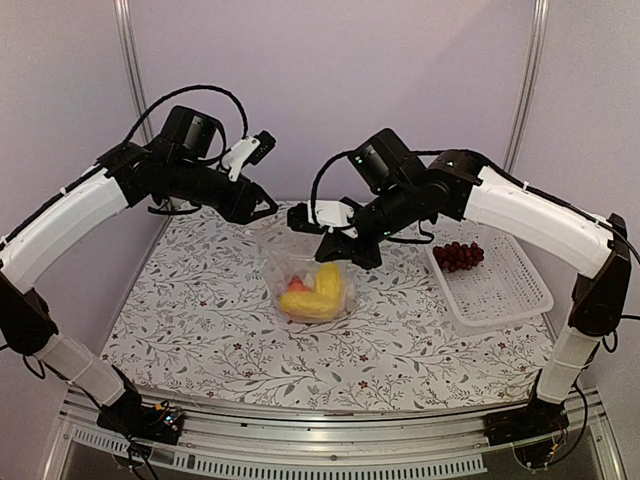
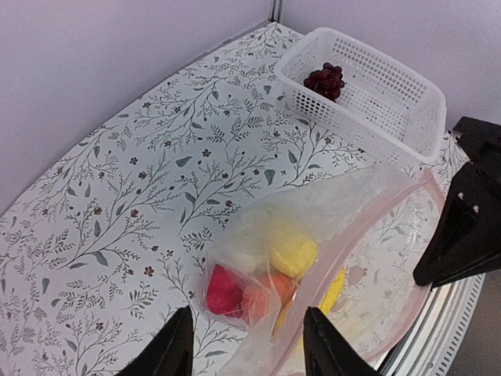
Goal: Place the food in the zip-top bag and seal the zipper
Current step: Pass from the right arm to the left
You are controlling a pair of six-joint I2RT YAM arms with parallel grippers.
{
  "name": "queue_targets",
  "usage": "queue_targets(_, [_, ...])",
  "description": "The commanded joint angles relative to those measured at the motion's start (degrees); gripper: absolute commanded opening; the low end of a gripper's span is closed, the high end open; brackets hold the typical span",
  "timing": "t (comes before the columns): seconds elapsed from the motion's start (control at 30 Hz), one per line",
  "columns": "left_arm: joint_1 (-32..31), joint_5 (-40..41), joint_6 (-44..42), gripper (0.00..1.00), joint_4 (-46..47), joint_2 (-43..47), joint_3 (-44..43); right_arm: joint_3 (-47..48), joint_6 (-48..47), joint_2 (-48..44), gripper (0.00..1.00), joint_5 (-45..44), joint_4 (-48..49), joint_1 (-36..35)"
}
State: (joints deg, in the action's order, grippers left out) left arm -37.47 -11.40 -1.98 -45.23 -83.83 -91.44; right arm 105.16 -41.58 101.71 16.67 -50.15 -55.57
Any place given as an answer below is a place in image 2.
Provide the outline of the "clear zip top bag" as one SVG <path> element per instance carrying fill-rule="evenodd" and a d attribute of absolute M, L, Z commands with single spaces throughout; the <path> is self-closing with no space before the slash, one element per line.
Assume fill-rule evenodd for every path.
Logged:
<path fill-rule="evenodd" d="M 365 361 L 375 360 L 411 328 L 430 288 L 419 286 L 413 270 L 438 224 L 445 198 L 433 174 L 416 179 L 387 164 L 271 193 L 239 210 L 207 250 L 200 305 L 212 319 L 244 333 L 243 341 L 220 368 L 222 375 L 303 375 L 303 318 L 319 308 L 342 267 L 344 286 L 326 318 Z M 319 252 L 300 280 L 287 320 L 273 335 L 282 309 L 272 293 L 269 312 L 256 324 L 211 313 L 206 293 L 213 268 L 235 273 L 241 288 L 263 275 L 281 273 L 270 262 L 261 273 L 244 274 L 228 265 L 225 231 L 237 220 L 254 220 L 265 231 L 265 249 L 273 240 L 302 233 Z"/>

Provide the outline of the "yellow banana toy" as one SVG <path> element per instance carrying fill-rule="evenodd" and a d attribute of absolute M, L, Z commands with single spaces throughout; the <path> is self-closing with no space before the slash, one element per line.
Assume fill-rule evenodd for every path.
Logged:
<path fill-rule="evenodd" d="M 323 300 L 320 302 L 319 309 L 321 310 L 322 313 L 326 314 L 328 313 L 334 306 L 335 302 L 337 301 L 339 295 L 341 294 L 341 291 L 344 286 L 344 278 L 345 278 L 345 268 L 342 267 L 339 273 L 336 275 L 335 279 L 332 281 L 330 284 L 329 289 L 325 293 Z M 284 325 L 284 323 L 287 320 L 287 312 L 289 311 L 290 307 L 294 303 L 294 298 L 295 295 L 293 295 L 293 298 L 285 304 L 275 323 L 273 335 L 276 337 L 279 329 Z"/>

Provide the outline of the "white cauliflower toy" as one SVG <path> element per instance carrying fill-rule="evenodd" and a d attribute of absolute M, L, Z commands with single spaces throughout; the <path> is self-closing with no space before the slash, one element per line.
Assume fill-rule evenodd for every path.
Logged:
<path fill-rule="evenodd" d="M 267 269 L 269 256 L 261 225 L 254 220 L 239 219 L 225 234 L 225 257 L 230 267 L 244 274 L 261 273 Z"/>

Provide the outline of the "yellow lemon toy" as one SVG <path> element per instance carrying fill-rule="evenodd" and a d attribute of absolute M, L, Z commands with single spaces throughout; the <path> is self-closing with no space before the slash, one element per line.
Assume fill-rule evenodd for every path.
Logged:
<path fill-rule="evenodd" d="M 273 240 L 269 257 L 273 267 L 294 280 L 300 280 L 313 265 L 319 252 L 316 241 L 302 233 Z"/>

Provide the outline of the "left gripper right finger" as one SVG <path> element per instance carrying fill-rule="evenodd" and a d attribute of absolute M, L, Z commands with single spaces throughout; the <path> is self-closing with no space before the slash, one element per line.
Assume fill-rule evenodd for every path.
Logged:
<path fill-rule="evenodd" d="M 303 322 L 307 376 L 377 376 L 319 308 L 308 307 Z"/>

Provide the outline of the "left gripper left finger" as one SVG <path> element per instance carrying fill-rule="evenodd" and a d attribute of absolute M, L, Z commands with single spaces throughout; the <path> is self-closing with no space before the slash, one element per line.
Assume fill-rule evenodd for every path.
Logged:
<path fill-rule="evenodd" d="M 117 376 L 190 376 L 193 374 L 193 315 L 179 308 L 151 342 Z"/>

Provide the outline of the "orange pumpkin toy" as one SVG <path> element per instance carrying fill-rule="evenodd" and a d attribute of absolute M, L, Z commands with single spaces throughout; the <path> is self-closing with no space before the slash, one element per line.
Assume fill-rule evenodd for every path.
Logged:
<path fill-rule="evenodd" d="M 280 306 L 284 306 L 292 299 L 296 287 L 291 278 L 281 273 L 263 275 L 256 284 L 243 289 L 240 303 L 242 317 L 249 326 L 253 326 L 269 312 L 273 292 L 278 294 Z"/>

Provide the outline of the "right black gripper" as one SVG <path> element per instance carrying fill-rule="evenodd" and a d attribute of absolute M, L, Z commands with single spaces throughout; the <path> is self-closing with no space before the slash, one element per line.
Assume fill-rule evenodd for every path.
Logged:
<path fill-rule="evenodd" d="M 468 161 L 453 176 L 434 236 L 413 270 L 419 286 L 500 268 L 500 126 L 462 117 L 452 135 Z"/>

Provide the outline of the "dark red grapes toy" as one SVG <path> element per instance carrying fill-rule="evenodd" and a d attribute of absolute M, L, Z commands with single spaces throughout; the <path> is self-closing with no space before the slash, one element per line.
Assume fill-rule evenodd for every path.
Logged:
<path fill-rule="evenodd" d="M 342 68 L 325 62 L 321 70 L 314 70 L 303 80 L 303 86 L 335 102 L 345 87 Z"/>

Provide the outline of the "red bell pepper toy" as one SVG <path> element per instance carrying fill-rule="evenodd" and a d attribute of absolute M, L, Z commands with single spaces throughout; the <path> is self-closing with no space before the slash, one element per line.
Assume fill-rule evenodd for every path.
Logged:
<path fill-rule="evenodd" d="M 240 279 L 235 273 L 216 265 L 206 293 L 208 310 L 215 315 L 240 318 L 243 313 L 240 307 L 243 289 L 240 285 Z"/>

